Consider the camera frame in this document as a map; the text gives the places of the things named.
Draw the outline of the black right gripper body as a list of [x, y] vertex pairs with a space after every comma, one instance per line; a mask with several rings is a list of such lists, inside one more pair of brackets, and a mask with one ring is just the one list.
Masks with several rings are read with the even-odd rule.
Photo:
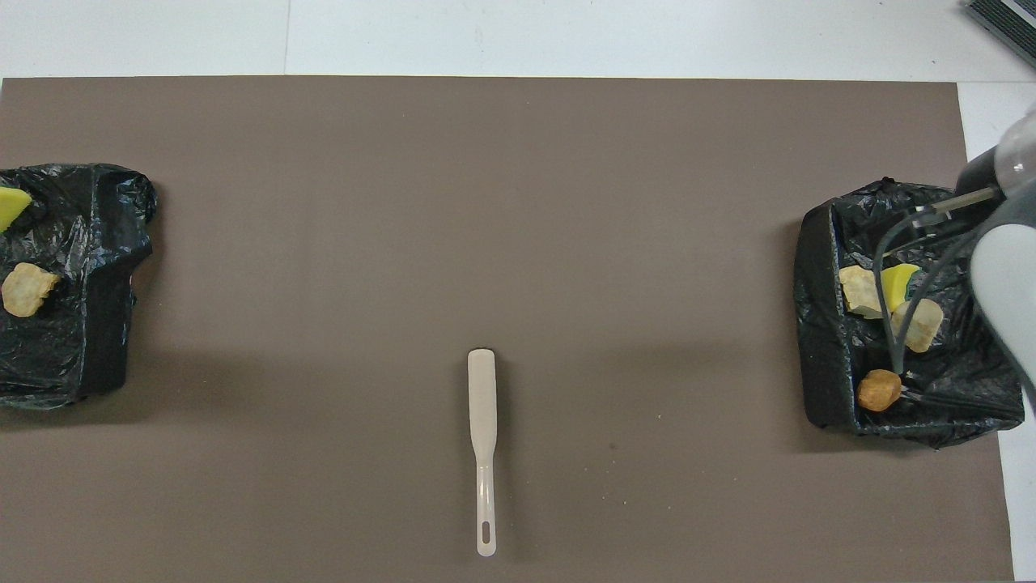
[[987, 187], [924, 204], [911, 216], [911, 228], [921, 236], [955, 236], [988, 218], [1004, 200], [998, 187]]

